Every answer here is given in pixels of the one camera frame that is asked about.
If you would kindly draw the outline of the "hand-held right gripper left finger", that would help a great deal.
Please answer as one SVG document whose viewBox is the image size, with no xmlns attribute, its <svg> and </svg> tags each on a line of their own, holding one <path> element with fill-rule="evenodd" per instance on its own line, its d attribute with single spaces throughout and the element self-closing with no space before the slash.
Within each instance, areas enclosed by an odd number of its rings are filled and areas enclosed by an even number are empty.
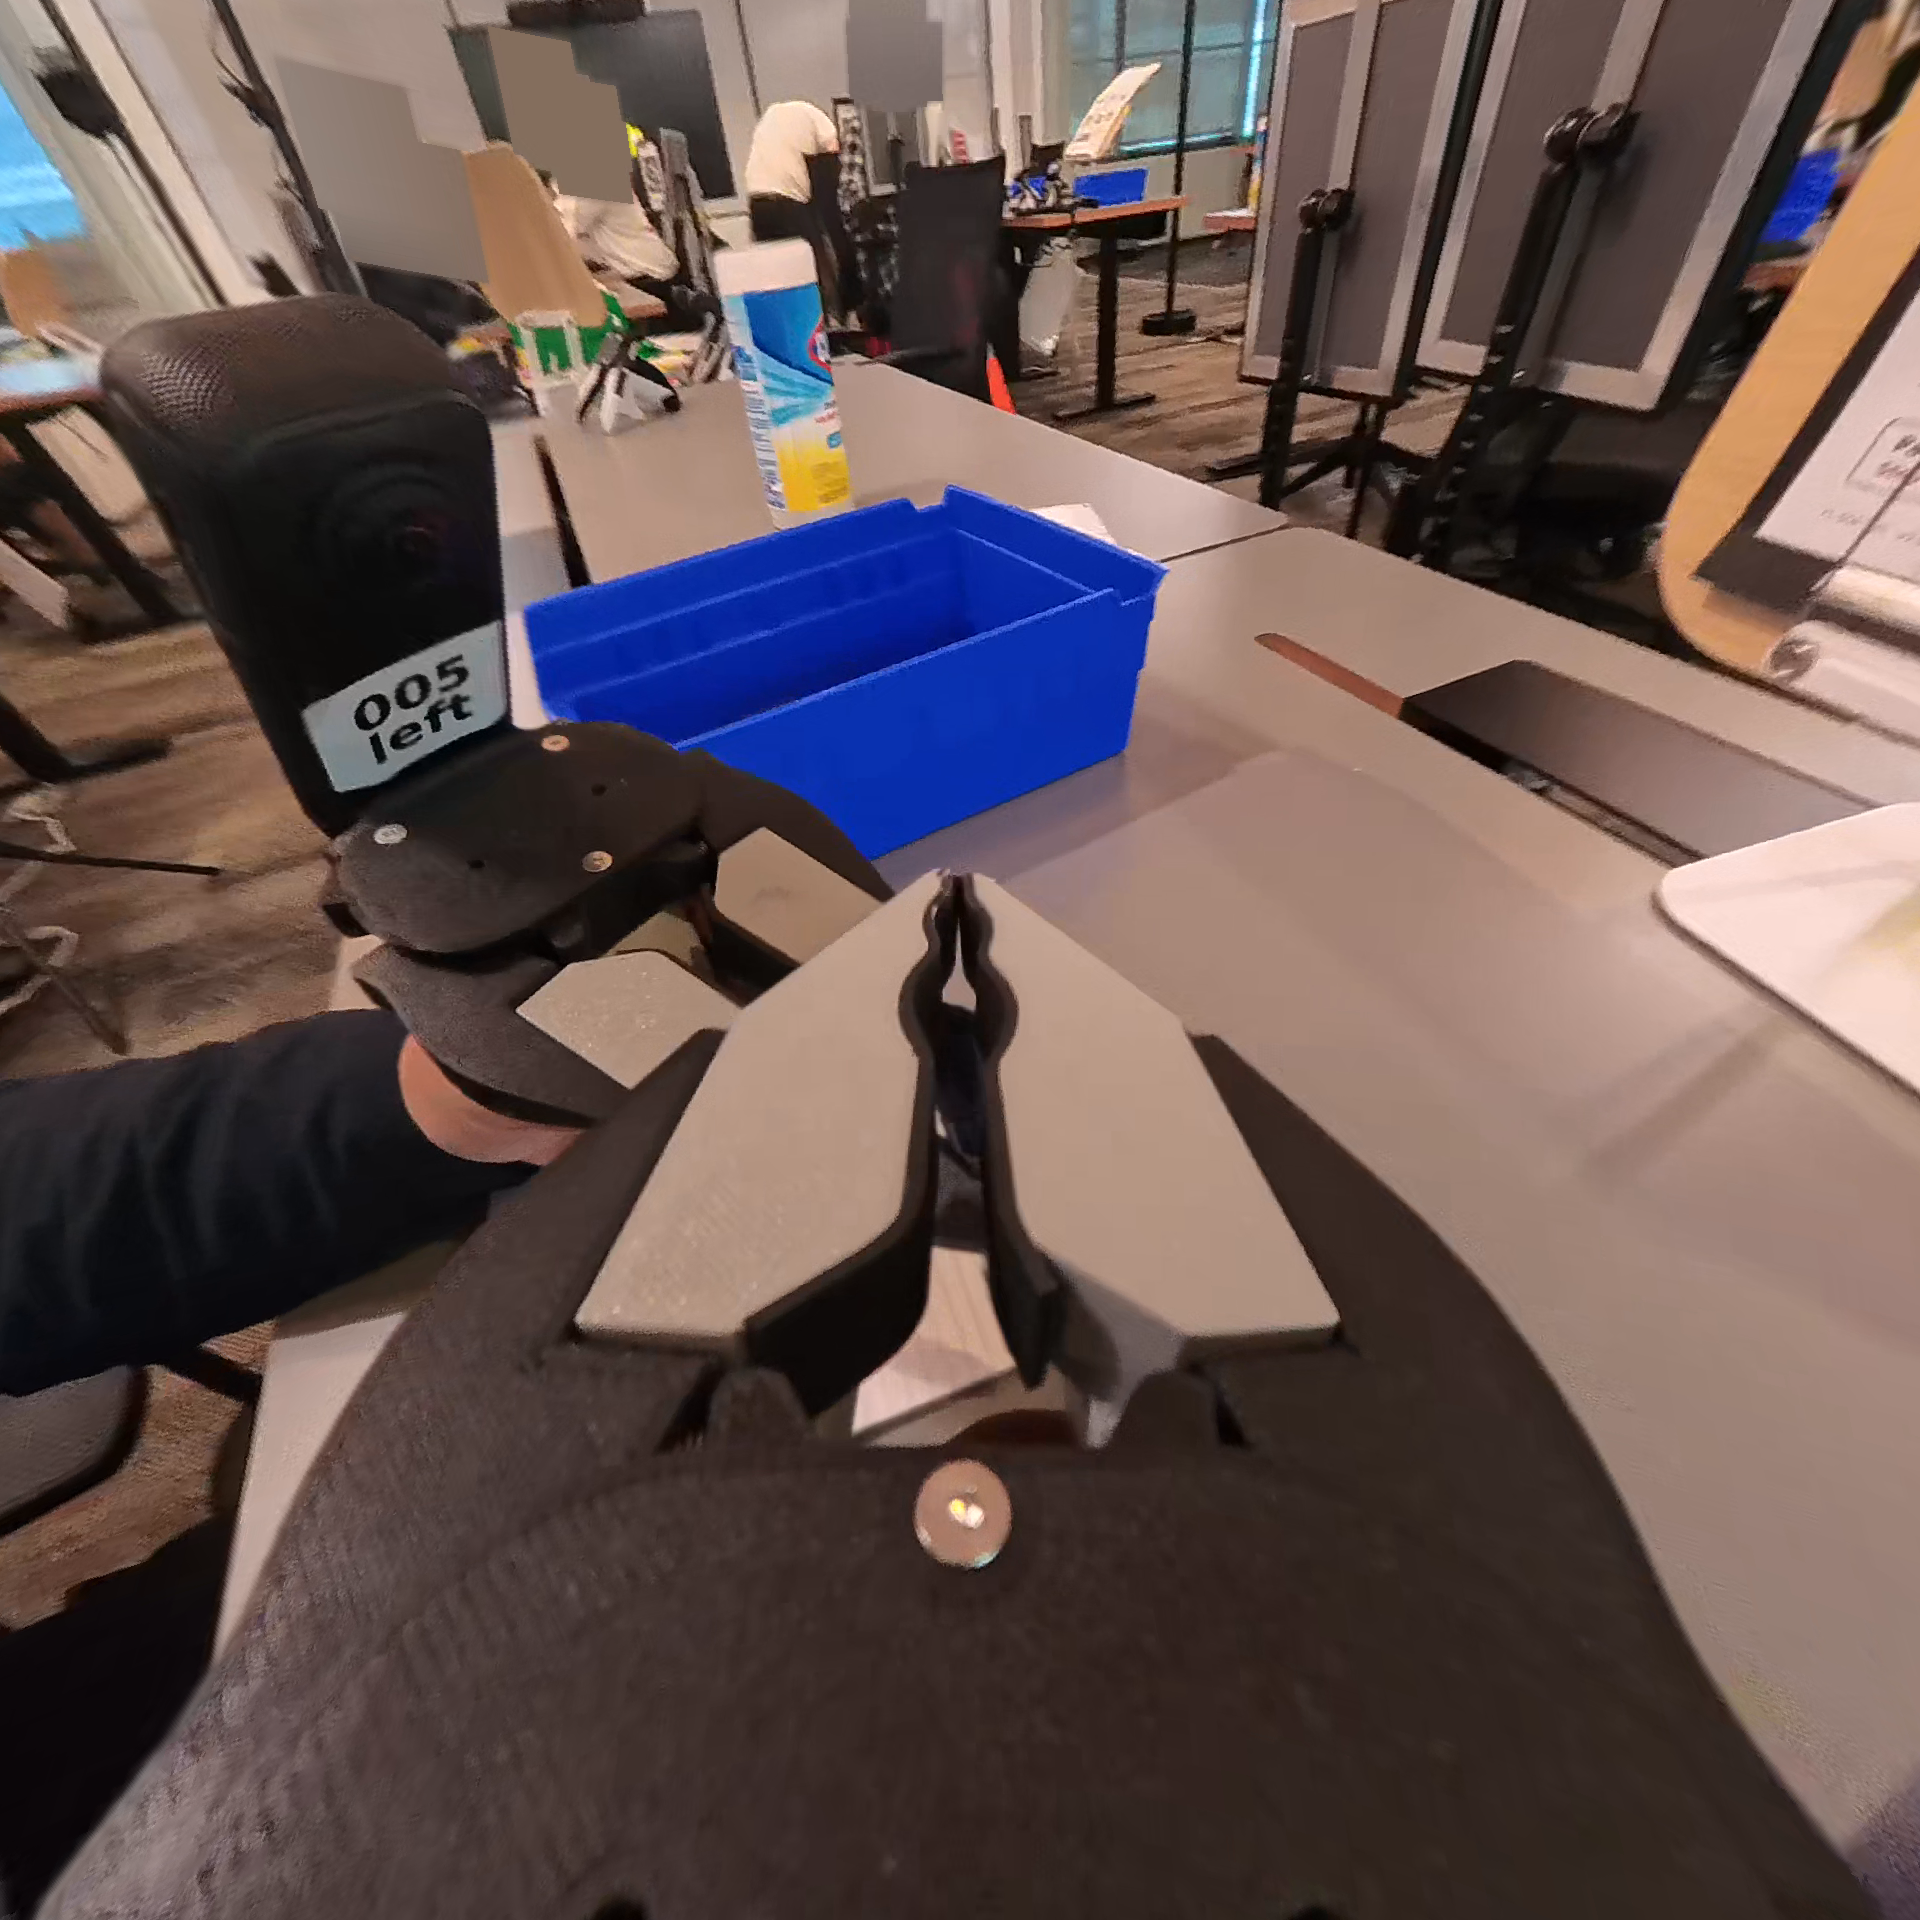
<svg viewBox="0 0 1920 1920">
<path fill-rule="evenodd" d="M 847 1401 L 927 1300 L 933 1023 L 953 880 L 871 912 L 726 1029 L 583 1296 L 583 1337 Z"/>
</svg>

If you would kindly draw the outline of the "wooden standing desk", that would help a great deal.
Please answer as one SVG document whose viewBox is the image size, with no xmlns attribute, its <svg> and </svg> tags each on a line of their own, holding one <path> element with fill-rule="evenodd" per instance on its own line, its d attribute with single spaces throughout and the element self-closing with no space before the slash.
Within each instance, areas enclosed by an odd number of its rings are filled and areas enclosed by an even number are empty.
<svg viewBox="0 0 1920 1920">
<path fill-rule="evenodd" d="M 1093 399 L 1048 416 L 1053 426 L 1078 426 L 1103 416 L 1123 416 L 1155 400 L 1155 394 L 1120 394 L 1117 389 L 1117 339 L 1120 339 L 1120 240 L 1151 237 L 1155 227 L 1167 245 L 1167 264 L 1177 259 L 1177 215 L 1187 210 L 1187 195 L 1160 200 L 1132 200 L 1117 203 L 1073 203 L 1072 208 L 1006 215 L 1000 234 L 1017 240 L 1028 237 L 1094 237 L 1094 384 Z"/>
</svg>

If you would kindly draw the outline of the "black wall screen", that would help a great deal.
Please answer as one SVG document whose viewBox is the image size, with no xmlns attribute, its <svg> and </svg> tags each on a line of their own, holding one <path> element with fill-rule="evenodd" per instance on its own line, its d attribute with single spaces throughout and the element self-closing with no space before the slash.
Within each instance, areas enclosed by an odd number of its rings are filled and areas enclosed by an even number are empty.
<svg viewBox="0 0 1920 1920">
<path fill-rule="evenodd" d="M 637 129 L 680 136 L 709 202 L 736 193 L 704 23 L 637 3 L 507 5 L 502 21 L 448 26 L 479 130 L 568 195 L 612 186 Z"/>
</svg>

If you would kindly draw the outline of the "blue plastic bin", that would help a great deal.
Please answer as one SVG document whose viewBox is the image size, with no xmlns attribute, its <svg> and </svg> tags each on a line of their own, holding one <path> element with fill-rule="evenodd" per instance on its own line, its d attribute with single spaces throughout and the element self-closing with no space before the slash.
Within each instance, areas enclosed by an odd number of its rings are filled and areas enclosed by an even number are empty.
<svg viewBox="0 0 1920 1920">
<path fill-rule="evenodd" d="M 1165 568 L 966 488 L 550 594 L 544 712 L 813 805 L 871 860 L 1124 753 Z"/>
</svg>

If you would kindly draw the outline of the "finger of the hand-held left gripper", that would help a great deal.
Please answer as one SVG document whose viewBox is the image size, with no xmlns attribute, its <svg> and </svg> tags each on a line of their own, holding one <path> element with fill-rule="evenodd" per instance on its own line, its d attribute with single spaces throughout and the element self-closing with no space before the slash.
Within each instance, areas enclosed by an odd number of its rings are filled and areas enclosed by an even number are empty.
<svg viewBox="0 0 1920 1920">
<path fill-rule="evenodd" d="M 724 1034 L 737 1003 L 676 953 L 631 949 L 565 967 L 515 1012 L 633 1090 L 694 1034 Z"/>
<path fill-rule="evenodd" d="M 709 969 L 729 997 L 759 997 L 880 909 L 872 896 L 759 828 L 716 860 Z"/>
</svg>

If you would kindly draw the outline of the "grey panel on black stand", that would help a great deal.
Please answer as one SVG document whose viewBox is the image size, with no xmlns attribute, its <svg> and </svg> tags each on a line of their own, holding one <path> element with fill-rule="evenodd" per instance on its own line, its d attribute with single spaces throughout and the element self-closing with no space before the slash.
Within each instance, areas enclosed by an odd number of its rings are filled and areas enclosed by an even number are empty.
<svg viewBox="0 0 1920 1920">
<path fill-rule="evenodd" d="M 1870 5 L 1501 5 L 1417 351 L 1462 383 L 1387 541 L 1451 562 L 1499 440 L 1691 389 Z"/>
<path fill-rule="evenodd" d="M 1285 5 L 1239 376 L 1264 386 L 1251 474 L 1276 509 L 1368 481 L 1419 340 L 1499 5 Z"/>
</svg>

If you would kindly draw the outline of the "white document stand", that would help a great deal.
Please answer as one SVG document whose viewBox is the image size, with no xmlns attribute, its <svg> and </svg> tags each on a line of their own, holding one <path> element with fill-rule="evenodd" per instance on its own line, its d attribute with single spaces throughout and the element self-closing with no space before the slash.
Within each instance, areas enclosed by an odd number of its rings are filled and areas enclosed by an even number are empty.
<svg viewBox="0 0 1920 1920">
<path fill-rule="evenodd" d="M 1757 539 L 1872 377 L 1917 384 L 1917 108 L 1901 108 L 1670 498 L 1664 610 L 1710 660 L 1916 748 L 1917 579 Z M 1660 882 L 1677 931 L 1829 1039 L 1917 1087 L 1917 805 L 1726 855 Z"/>
</svg>

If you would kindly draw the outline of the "white sign card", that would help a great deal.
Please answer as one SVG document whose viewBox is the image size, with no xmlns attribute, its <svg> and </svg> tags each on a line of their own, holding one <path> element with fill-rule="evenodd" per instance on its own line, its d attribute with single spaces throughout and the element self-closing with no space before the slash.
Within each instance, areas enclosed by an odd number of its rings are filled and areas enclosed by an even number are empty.
<svg viewBox="0 0 1920 1920">
<path fill-rule="evenodd" d="M 1093 99 L 1093 106 L 1077 121 L 1063 146 L 1063 157 L 1073 162 L 1099 162 L 1115 156 L 1124 125 L 1137 95 L 1158 75 L 1160 61 L 1124 66 Z"/>
</svg>

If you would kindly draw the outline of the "white lined notepad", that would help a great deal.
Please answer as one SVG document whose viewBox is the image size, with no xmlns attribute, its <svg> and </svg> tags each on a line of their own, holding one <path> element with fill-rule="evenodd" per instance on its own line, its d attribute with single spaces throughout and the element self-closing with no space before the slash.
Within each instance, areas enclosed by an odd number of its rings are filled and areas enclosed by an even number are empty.
<svg viewBox="0 0 1920 1920">
<path fill-rule="evenodd" d="M 1023 1386 L 1000 1335 L 985 1255 L 934 1243 L 927 1298 L 908 1343 L 869 1375 L 852 1404 L 852 1439 L 931 1449 L 1003 1413 L 1059 1413 L 1078 1433 L 1085 1396 L 1059 1372 Z"/>
</svg>

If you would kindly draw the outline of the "grey desk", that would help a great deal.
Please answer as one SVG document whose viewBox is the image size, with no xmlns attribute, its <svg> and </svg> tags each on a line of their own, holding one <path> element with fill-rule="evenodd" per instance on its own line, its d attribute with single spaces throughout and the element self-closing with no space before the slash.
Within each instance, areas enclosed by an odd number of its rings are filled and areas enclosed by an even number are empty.
<svg viewBox="0 0 1920 1920">
<path fill-rule="evenodd" d="M 1027 512 L 1091 509 L 1145 561 L 1169 562 L 1287 528 L 1259 508 L 1048 424 L 1007 416 L 876 364 L 836 377 L 855 506 L 920 508 L 969 490 Z M 672 416 L 607 435 L 572 413 L 541 421 L 566 519 L 592 584 L 769 536 L 737 389 L 685 391 Z"/>
<path fill-rule="evenodd" d="M 1245 762 L 1302 751 L 1380 775 L 1417 802 L 1439 807 L 1484 835 L 1494 853 L 1543 877 L 1558 898 L 1597 900 L 1625 873 L 1616 860 L 1631 860 L 1649 877 L 1648 898 L 1660 914 L 1652 898 L 1660 872 L 1649 858 L 1313 680 L 1264 649 L 1259 639 L 1267 634 L 1401 698 L 1507 660 L 1533 660 L 1784 762 L 1848 795 L 1916 795 L 1916 757 L 1884 741 L 1797 712 L 1765 691 L 1648 657 L 1612 636 L 1316 532 L 1261 536 L 1169 565 L 1158 589 L 1133 743 L 1120 762 L 1073 780 L 1117 778 L 1120 816 L 1132 818 Z M 1797 1015 L 1765 1003 L 1829 1043 Z M 1783 1633 L 1726 1641 L 1676 1599 L 1664 1572 L 1661 1580 L 1705 1664 L 1787 1786 L 1878 1887 L 1884 1907 L 1905 1913 L 1916 1847 L 1917 1610 L 1916 1637 L 1893 1647 L 1832 1635 L 1806 1641 Z"/>
</svg>

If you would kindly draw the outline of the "black office chair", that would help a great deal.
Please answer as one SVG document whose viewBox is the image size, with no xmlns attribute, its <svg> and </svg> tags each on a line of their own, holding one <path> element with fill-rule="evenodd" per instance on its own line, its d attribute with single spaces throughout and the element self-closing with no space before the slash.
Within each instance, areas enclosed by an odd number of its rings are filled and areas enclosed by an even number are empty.
<svg viewBox="0 0 1920 1920">
<path fill-rule="evenodd" d="M 1556 399 L 1519 409 L 1478 466 L 1499 586 L 1540 607 L 1550 592 L 1637 575 L 1713 419 L 1705 400 L 1657 416 Z"/>
</svg>

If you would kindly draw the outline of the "person's left forearm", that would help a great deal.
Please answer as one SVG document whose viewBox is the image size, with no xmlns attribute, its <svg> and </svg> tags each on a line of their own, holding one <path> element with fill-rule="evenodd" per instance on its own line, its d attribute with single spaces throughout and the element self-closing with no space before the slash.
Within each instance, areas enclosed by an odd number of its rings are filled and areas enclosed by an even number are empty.
<svg viewBox="0 0 1920 1920">
<path fill-rule="evenodd" d="M 182 1357 L 451 1237 L 534 1165 L 453 1159 L 408 1036 L 325 1012 L 1 1087 L 1 1391 Z"/>
</svg>

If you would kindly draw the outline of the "wipes canister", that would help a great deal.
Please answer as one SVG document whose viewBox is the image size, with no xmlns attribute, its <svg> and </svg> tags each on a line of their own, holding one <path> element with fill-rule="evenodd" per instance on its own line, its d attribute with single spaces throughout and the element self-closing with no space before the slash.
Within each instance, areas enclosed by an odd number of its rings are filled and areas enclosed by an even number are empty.
<svg viewBox="0 0 1920 1920">
<path fill-rule="evenodd" d="M 712 261 L 734 379 L 774 527 L 847 512 L 855 490 L 808 242 L 729 250 Z"/>
</svg>

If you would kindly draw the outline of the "green white carton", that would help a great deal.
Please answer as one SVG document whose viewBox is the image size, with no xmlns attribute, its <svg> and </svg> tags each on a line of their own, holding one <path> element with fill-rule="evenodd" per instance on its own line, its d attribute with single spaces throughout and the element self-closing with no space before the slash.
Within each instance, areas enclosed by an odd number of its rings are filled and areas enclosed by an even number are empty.
<svg viewBox="0 0 1920 1920">
<path fill-rule="evenodd" d="M 603 347 L 628 332 L 628 319 L 617 301 L 603 299 L 587 320 L 568 307 L 524 309 L 507 319 L 507 332 L 518 383 L 541 411 L 561 391 L 583 389 Z"/>
</svg>

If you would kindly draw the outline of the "person's left hand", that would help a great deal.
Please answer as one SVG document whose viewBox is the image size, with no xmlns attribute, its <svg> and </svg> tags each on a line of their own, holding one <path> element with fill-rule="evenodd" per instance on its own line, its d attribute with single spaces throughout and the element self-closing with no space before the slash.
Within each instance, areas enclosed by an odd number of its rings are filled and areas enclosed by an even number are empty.
<svg viewBox="0 0 1920 1920">
<path fill-rule="evenodd" d="M 398 1090 L 419 1135 L 456 1161 L 541 1168 L 583 1138 L 579 1127 L 518 1121 L 479 1105 L 413 1039 L 399 1044 Z"/>
</svg>

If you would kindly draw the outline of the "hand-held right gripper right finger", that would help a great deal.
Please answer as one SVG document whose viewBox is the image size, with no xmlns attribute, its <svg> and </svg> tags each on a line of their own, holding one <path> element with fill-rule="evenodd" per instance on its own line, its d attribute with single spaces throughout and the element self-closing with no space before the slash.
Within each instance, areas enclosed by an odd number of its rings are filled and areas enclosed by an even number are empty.
<svg viewBox="0 0 1920 1920">
<path fill-rule="evenodd" d="M 1181 1019 L 981 876 L 959 946 L 1009 1347 L 1072 1383 L 1091 1445 L 1151 1377 L 1331 1344 L 1328 1285 Z"/>
</svg>

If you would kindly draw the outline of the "printed instruction sheet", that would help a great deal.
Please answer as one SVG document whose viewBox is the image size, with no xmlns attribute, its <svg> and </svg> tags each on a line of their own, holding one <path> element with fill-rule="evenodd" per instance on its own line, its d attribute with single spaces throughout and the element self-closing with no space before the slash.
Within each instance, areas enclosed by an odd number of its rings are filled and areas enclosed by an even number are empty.
<svg viewBox="0 0 1920 1920">
<path fill-rule="evenodd" d="M 1832 565 L 1917 579 L 1917 384 L 1872 377 L 1792 475 L 1757 539 Z"/>
</svg>

